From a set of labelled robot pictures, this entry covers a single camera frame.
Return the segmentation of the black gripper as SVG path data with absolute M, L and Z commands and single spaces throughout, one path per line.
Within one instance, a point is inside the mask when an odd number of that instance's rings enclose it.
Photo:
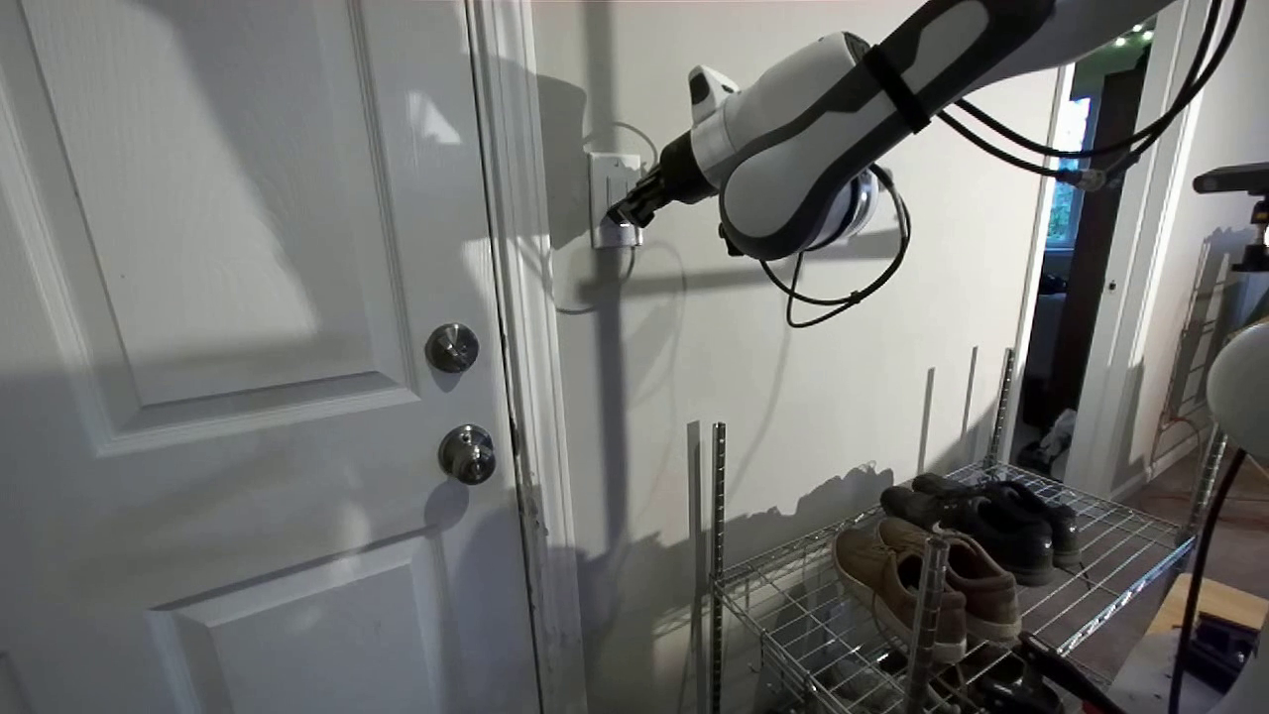
M 703 204 L 719 190 L 720 157 L 694 133 L 669 139 L 653 166 L 607 210 L 612 224 L 650 227 L 669 204 Z

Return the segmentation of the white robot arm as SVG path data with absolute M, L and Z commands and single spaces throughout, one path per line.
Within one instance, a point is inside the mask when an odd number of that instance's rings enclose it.
M 719 204 L 732 253 L 788 257 L 845 227 L 845 186 L 974 89 L 1071 65 L 1169 0 L 924 0 L 879 44 L 826 31 L 736 89 L 691 73 L 694 124 L 607 208 L 650 227 Z

